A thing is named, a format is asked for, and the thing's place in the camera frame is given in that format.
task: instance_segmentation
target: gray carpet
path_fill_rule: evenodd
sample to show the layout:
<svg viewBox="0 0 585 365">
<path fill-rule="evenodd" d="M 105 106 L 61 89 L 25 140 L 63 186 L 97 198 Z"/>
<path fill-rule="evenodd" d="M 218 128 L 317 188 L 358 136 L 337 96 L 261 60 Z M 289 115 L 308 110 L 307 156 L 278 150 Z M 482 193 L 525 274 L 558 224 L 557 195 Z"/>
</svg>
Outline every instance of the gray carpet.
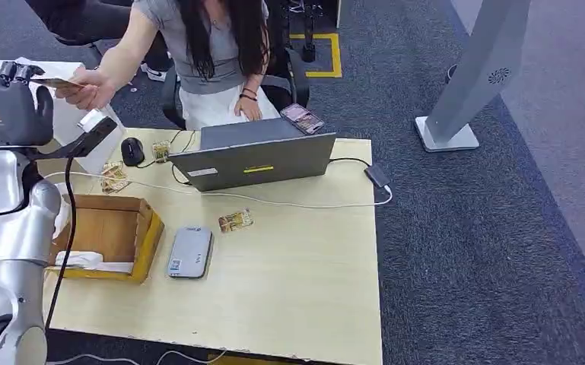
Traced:
<svg viewBox="0 0 585 365">
<path fill-rule="evenodd" d="M 585 364 L 585 258 L 502 101 L 473 122 L 476 151 L 427 154 L 413 129 L 465 41 L 450 3 L 345 0 L 342 16 L 344 78 L 313 80 L 310 106 L 341 136 L 371 138 L 393 179 L 396 198 L 377 209 L 385 363 Z M 38 46 L 52 39 L 23 8 L 8 20 L 0 58 L 71 58 Z M 167 126 L 149 89 L 116 97 L 129 125 Z M 50 344 L 52 359 L 143 364 L 175 348 L 67 332 Z"/>
<path fill-rule="evenodd" d="M 453 3 L 470 30 L 481 0 Z M 585 1 L 532 3 L 503 99 L 585 255 Z"/>
</svg>

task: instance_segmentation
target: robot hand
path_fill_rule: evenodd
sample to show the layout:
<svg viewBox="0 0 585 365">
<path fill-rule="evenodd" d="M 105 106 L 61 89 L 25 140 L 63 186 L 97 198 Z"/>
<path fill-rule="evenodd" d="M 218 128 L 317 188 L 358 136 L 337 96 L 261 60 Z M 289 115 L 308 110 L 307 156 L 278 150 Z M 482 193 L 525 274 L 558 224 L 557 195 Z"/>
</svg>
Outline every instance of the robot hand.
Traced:
<svg viewBox="0 0 585 365">
<path fill-rule="evenodd" d="M 33 65 L 3 62 L 0 69 L 0 146 L 41 146 L 52 140 L 52 96 L 37 88 L 37 108 L 28 84 L 43 75 Z"/>
</svg>

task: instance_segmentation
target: white cable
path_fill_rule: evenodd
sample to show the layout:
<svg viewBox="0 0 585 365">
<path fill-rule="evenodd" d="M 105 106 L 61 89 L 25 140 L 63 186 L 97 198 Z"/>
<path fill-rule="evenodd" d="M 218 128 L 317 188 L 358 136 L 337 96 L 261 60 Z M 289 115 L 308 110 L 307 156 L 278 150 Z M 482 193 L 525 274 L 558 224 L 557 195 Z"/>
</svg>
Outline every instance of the white cable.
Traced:
<svg viewBox="0 0 585 365">
<path fill-rule="evenodd" d="M 162 354 L 162 356 L 160 356 L 160 359 L 157 361 L 157 363 L 155 363 L 155 365 L 160 365 L 162 363 L 162 360 L 168 355 L 168 354 L 176 354 L 179 355 L 181 357 L 186 358 L 187 360 L 191 360 L 195 363 L 214 363 L 216 361 L 218 361 L 218 359 L 220 359 L 221 357 L 223 357 L 223 355 L 225 355 L 225 353 L 227 352 L 227 350 L 223 350 L 223 352 L 221 352 L 221 354 L 219 354 L 217 357 L 214 357 L 211 360 L 199 360 L 196 359 L 194 357 L 189 357 L 185 354 L 181 354 L 178 351 L 167 351 L 164 354 Z M 62 361 L 49 361 L 46 362 L 46 365 L 64 365 L 65 363 L 71 363 L 77 359 L 81 359 L 82 357 L 89 357 L 91 359 L 95 359 L 95 360 L 99 360 L 103 363 L 114 363 L 114 362 L 121 362 L 124 361 L 126 363 L 132 363 L 133 365 L 140 365 L 139 363 L 136 363 L 135 361 L 131 360 L 131 359 L 124 359 L 124 358 L 120 358 L 120 359 L 105 359 L 103 357 L 99 357 L 99 356 L 95 356 L 95 355 L 91 355 L 91 354 L 82 354 L 82 355 L 77 355 L 75 357 L 71 357 L 70 359 L 67 360 L 62 360 Z"/>
<path fill-rule="evenodd" d="M 223 352 L 221 352 L 221 354 L 219 354 L 217 357 L 214 357 L 213 359 L 208 360 L 208 361 L 203 361 L 203 360 L 195 359 L 193 357 L 189 357 L 189 356 L 187 356 L 185 354 L 181 354 L 178 351 L 167 351 L 164 354 L 162 354 L 162 356 L 160 357 L 160 360 L 158 360 L 155 365 L 160 365 L 160 363 L 162 362 L 162 359 L 164 359 L 164 357 L 167 356 L 168 354 L 176 354 L 176 355 L 179 355 L 179 356 L 182 356 L 182 357 L 186 358 L 187 360 L 191 360 L 191 361 L 193 361 L 195 363 L 215 363 L 216 361 L 218 361 L 218 359 L 220 359 L 221 357 L 223 357 L 223 355 L 225 355 L 226 352 L 227 352 L 227 350 L 223 350 Z"/>
<path fill-rule="evenodd" d="M 45 176 L 45 179 L 48 179 L 48 178 L 53 177 L 53 176 L 63 175 L 63 174 L 64 173 L 51 173 L 48 176 Z M 101 179 L 108 179 L 108 180 L 112 180 L 112 181 L 122 181 L 125 183 L 134 183 L 134 184 L 139 184 L 139 185 L 143 185 L 143 186 L 149 186 L 151 188 L 165 189 L 165 190 L 169 190 L 171 192 L 178 192 L 180 194 L 191 195 L 191 194 L 195 194 L 197 192 L 197 190 L 193 190 L 192 188 L 189 188 L 189 191 L 185 191 L 185 190 L 170 188 L 167 186 L 147 184 L 146 182 L 139 182 L 139 181 L 135 181 L 132 179 L 115 179 L 113 177 L 106 177 L 106 176 L 102 176 L 102 175 L 96 175 L 93 173 L 78 173 L 78 172 L 73 171 L 73 172 L 71 172 L 71 174 L 72 175 L 80 175 L 80 176 L 98 177 Z M 391 188 L 388 185 L 384 186 L 384 190 L 386 190 L 389 193 L 389 198 L 383 202 L 364 203 L 364 204 L 343 204 L 343 205 L 303 205 L 303 204 L 287 203 L 287 202 L 269 202 L 267 200 L 253 198 L 251 196 L 230 194 L 228 192 L 201 192 L 199 194 L 200 195 L 212 195 L 212 196 L 228 196 L 231 198 L 247 199 L 247 200 L 251 200 L 253 202 L 259 202 L 259 203 L 263 203 L 263 204 L 281 205 L 281 206 L 287 206 L 287 207 L 308 208 L 308 209 L 337 209 L 337 208 L 374 207 L 374 206 L 378 206 L 378 205 L 388 204 L 391 200 L 393 200 L 393 192 L 391 191 Z"/>
<path fill-rule="evenodd" d="M 90 357 L 91 359 L 99 360 L 103 363 L 114 363 L 114 362 L 118 362 L 118 361 L 124 361 L 126 363 L 132 363 L 133 365 L 140 365 L 139 363 L 136 363 L 135 361 L 133 361 L 131 359 L 104 359 L 102 357 L 91 355 L 91 354 L 77 355 L 75 357 L 71 357 L 68 360 L 62 360 L 62 361 L 47 361 L 46 365 L 63 365 L 65 363 L 71 363 L 77 359 L 81 359 L 82 357 Z"/>
</svg>

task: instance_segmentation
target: open box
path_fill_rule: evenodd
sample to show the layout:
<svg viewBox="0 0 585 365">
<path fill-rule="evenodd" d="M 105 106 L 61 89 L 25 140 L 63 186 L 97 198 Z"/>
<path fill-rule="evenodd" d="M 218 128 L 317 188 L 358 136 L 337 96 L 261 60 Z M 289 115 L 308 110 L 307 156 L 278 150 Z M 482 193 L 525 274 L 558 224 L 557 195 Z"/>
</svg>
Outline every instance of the open box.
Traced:
<svg viewBox="0 0 585 365">
<path fill-rule="evenodd" d="M 104 263 L 132 262 L 130 273 L 67 268 L 66 278 L 98 278 L 143 282 L 164 224 L 151 206 L 140 198 L 106 195 L 76 195 L 77 230 L 72 251 L 98 252 Z M 70 224 L 53 241 L 51 264 L 68 245 Z M 59 271 L 57 266 L 49 270 Z"/>
</svg>

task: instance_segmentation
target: long black hair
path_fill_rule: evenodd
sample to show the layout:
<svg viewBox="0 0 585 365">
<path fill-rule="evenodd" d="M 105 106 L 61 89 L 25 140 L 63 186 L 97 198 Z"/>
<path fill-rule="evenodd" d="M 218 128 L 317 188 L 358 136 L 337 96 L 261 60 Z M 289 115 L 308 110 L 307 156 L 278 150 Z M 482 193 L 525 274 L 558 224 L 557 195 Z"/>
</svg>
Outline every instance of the long black hair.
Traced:
<svg viewBox="0 0 585 365">
<path fill-rule="evenodd" d="M 202 17 L 207 16 L 203 0 L 177 0 L 180 16 L 185 24 L 187 47 L 193 65 L 205 79 L 214 77 L 214 60 L 211 58 L 209 34 Z M 243 75 L 262 73 L 268 45 L 262 0 L 221 0 L 231 20 L 231 29 L 238 45 L 238 61 Z"/>
</svg>

